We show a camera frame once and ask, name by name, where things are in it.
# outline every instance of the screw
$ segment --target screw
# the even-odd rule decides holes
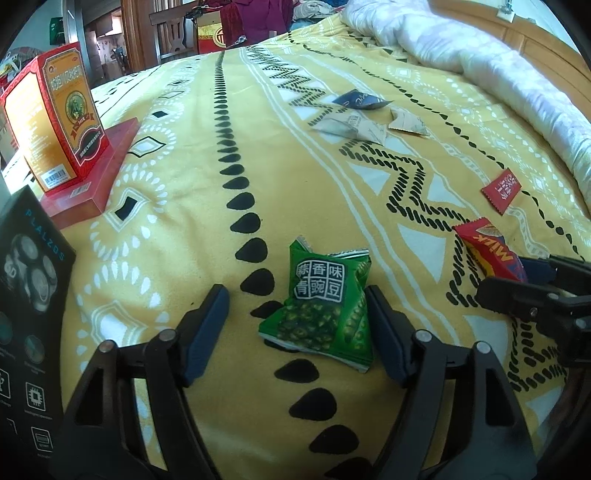
[[[415,338],[422,343],[428,343],[433,339],[433,335],[426,330],[418,330],[414,334]]]
[[[478,342],[476,344],[476,350],[478,350],[480,353],[487,354],[491,352],[491,346],[486,342]]]
[[[99,345],[99,351],[102,353],[108,353],[115,348],[115,342],[113,340],[105,340]]]
[[[163,342],[169,342],[170,340],[174,340],[174,337],[177,336],[177,332],[172,330],[172,328],[167,328],[166,330],[162,330],[158,335],[158,338]]]

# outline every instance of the white duvet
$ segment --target white duvet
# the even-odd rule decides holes
[[[526,119],[562,158],[591,209],[591,124],[569,98],[503,42],[431,12],[427,0],[350,0],[347,25],[421,64],[463,74]]]

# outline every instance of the green snack bag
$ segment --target green snack bag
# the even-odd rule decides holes
[[[363,292],[370,267],[366,249],[320,255],[298,237],[290,246],[290,296],[259,334],[366,372],[374,359]]]

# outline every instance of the wooden headboard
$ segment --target wooden headboard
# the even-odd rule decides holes
[[[591,121],[591,71],[583,57],[525,18],[497,18],[497,9],[465,0],[429,0],[434,13],[484,30],[519,51]]]

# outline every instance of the patterned bed sheet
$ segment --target patterned bed sheet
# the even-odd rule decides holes
[[[393,132],[381,147],[312,130],[352,88],[420,116],[428,137]],[[541,447],[567,371],[532,324],[478,306],[483,275],[452,230],[487,216],[518,254],[591,257],[576,182],[512,110],[338,16],[166,63],[93,95],[106,127],[137,116],[141,128],[106,212],[64,231],[78,254],[61,347],[64,403],[98,343],[146,341],[222,283],[230,316],[204,377],[187,390],[222,477],[361,476],[404,392],[378,359],[360,374],[257,334],[287,296],[288,246],[303,234],[319,252],[369,247],[369,282],[417,327],[448,343],[488,341]],[[387,109],[368,115],[390,120]],[[480,188],[506,167],[523,190],[499,216]],[[165,468],[145,383],[136,388],[149,456]],[[446,390],[447,413],[451,399]]]

